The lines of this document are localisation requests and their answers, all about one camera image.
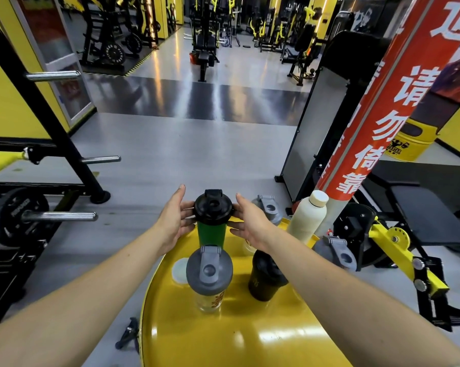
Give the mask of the person's left hand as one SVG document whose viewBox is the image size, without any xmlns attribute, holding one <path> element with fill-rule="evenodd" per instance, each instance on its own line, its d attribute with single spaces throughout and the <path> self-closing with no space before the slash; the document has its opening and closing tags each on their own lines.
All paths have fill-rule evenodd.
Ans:
<svg viewBox="0 0 460 367">
<path fill-rule="evenodd" d="M 178 239 L 184 236 L 176 234 L 175 216 L 173 213 L 173 195 L 165 204 L 157 222 L 153 226 L 158 256 L 165 255 L 172 250 Z"/>
</svg>

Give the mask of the black weight plate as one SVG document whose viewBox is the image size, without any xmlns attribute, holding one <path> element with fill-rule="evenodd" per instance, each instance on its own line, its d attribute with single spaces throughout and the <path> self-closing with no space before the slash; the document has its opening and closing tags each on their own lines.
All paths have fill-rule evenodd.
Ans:
<svg viewBox="0 0 460 367">
<path fill-rule="evenodd" d="M 47 198 L 38 191 L 17 188 L 0 198 L 0 244 L 7 247 L 21 247 L 37 241 L 43 224 L 23 220 L 26 212 L 49 211 Z"/>
</svg>

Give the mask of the red banner pillar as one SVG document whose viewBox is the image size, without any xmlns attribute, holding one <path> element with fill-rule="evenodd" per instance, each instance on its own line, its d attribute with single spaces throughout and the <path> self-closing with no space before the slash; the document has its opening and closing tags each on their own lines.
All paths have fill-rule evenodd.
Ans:
<svg viewBox="0 0 460 367">
<path fill-rule="evenodd" d="M 315 189 L 323 236 L 460 46 L 460 0 L 412 0 Z"/>
</svg>

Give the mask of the person's left forearm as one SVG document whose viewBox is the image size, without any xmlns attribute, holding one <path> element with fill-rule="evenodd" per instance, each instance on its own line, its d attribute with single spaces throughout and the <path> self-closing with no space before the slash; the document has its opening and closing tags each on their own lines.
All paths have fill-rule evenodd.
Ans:
<svg viewBox="0 0 460 367">
<path fill-rule="evenodd" d="M 152 227 L 115 255 L 0 324 L 0 367 L 81 367 L 161 255 Z"/>
</svg>

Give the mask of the black yellow gym machines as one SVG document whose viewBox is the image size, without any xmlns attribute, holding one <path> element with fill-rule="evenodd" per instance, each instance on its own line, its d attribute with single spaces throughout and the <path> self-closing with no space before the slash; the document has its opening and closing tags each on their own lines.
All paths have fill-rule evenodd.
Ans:
<svg viewBox="0 0 460 367">
<path fill-rule="evenodd" d="M 297 86 L 314 76 L 308 67 L 314 59 L 316 29 L 320 24 L 324 0 L 255 0 L 246 31 L 252 33 L 253 46 L 260 52 L 280 54 L 281 64 L 291 64 L 287 77 Z"/>
</svg>

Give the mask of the clear shaker bottle grey lid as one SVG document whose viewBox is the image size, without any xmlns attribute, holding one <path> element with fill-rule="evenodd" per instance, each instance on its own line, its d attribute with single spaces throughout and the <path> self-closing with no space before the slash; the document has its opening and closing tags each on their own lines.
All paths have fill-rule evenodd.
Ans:
<svg viewBox="0 0 460 367">
<path fill-rule="evenodd" d="M 212 313 L 219 309 L 233 272 L 232 259 L 220 246 L 201 246 L 190 255 L 186 279 L 202 312 Z"/>
</svg>

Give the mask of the black squat rack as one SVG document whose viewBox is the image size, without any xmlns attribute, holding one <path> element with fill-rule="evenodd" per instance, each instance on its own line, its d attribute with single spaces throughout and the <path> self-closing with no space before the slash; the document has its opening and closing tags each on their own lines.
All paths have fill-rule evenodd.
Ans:
<svg viewBox="0 0 460 367">
<path fill-rule="evenodd" d="M 25 120 L 32 119 L 33 125 L 39 124 L 47 133 L 46 140 L 28 135 L 0 135 L 0 155 L 5 154 L 11 158 L 17 154 L 18 159 L 30 161 L 33 164 L 39 164 L 45 157 L 63 158 L 80 182 L 5 182 L 0 186 L 0 192 L 7 192 L 15 187 L 31 186 L 35 191 L 45 194 L 61 195 L 75 191 L 78 196 L 89 197 L 91 203 L 107 202 L 111 194 L 99 184 L 88 163 L 119 162 L 121 157 L 83 158 L 41 93 L 38 82 L 30 80 L 29 76 L 42 79 L 49 76 L 68 78 L 64 71 L 61 71 L 60 75 L 54 75 L 52 72 L 29 73 L 12 43 L 0 29 L 0 125 L 5 125 L 6 129 L 13 129 L 15 125 L 20 124 L 24 116 Z"/>
</svg>

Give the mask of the black padded weight bench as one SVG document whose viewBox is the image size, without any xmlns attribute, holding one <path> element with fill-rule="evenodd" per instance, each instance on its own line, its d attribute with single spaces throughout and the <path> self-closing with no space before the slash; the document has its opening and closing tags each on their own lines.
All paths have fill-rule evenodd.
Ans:
<svg viewBox="0 0 460 367">
<path fill-rule="evenodd" d="M 362 189 L 415 245 L 460 253 L 460 166 L 381 160 Z"/>
</svg>

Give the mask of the green shaker bottle black lid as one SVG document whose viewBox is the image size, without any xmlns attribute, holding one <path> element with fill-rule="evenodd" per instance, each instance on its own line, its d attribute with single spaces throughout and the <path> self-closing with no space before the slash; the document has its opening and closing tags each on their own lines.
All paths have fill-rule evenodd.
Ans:
<svg viewBox="0 0 460 367">
<path fill-rule="evenodd" d="M 199 246 L 224 247 L 233 203 L 221 189 L 206 189 L 194 203 Z"/>
</svg>

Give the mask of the chrome barbell bar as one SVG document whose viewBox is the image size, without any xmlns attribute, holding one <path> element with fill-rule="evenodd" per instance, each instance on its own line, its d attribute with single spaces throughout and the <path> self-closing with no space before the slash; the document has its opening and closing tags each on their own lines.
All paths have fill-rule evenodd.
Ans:
<svg viewBox="0 0 460 367">
<path fill-rule="evenodd" d="M 21 216 L 21 220 L 23 222 L 95 222 L 98 220 L 98 215 L 96 212 L 26 211 Z"/>
</svg>

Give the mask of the black bench machine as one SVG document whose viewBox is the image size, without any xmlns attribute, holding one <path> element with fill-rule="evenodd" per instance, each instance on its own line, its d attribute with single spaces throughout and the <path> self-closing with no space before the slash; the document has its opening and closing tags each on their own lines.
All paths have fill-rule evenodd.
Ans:
<svg viewBox="0 0 460 367">
<path fill-rule="evenodd" d="M 191 63 L 200 67 L 199 82 L 206 82 L 206 70 L 219 62 L 221 9 L 219 0 L 194 0 L 190 6 Z"/>
</svg>

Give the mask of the black shaker cup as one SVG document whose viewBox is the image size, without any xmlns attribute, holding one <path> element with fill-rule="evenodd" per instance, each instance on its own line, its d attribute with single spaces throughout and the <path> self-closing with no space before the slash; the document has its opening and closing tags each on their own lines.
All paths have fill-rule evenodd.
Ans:
<svg viewBox="0 0 460 367">
<path fill-rule="evenodd" d="M 277 291 L 288 285 L 289 281 L 267 253 L 256 250 L 252 258 L 252 271 L 248 289 L 256 300 L 269 302 Z"/>
</svg>

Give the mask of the black plate rack machine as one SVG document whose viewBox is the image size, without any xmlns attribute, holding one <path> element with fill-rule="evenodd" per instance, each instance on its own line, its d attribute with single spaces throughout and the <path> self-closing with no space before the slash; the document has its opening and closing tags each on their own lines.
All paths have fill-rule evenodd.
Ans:
<svg viewBox="0 0 460 367">
<path fill-rule="evenodd" d="M 159 48 L 155 0 L 75 0 L 85 23 L 85 72 L 127 76 Z"/>
</svg>

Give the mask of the yellow round metal drum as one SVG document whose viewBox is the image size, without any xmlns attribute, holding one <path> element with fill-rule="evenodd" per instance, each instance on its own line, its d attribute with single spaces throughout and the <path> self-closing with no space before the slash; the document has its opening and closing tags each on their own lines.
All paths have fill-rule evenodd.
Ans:
<svg viewBox="0 0 460 367">
<path fill-rule="evenodd" d="M 173 265 L 198 248 L 197 230 L 182 236 L 148 285 L 138 336 L 142 367 L 352 367 L 291 285 L 269 302 L 250 295 L 252 256 L 229 229 L 232 282 L 217 310 L 200 310 L 195 292 L 172 276 Z"/>
</svg>

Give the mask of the white round lid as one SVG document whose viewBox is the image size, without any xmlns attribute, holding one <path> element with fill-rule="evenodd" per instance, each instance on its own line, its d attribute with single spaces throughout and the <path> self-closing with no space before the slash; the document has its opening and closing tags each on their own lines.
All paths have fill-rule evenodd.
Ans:
<svg viewBox="0 0 460 367">
<path fill-rule="evenodd" d="M 171 274 L 172 280 L 174 283 L 178 285 L 187 285 L 187 275 L 186 275 L 186 268 L 189 258 L 183 257 L 178 259 L 172 266 Z"/>
</svg>

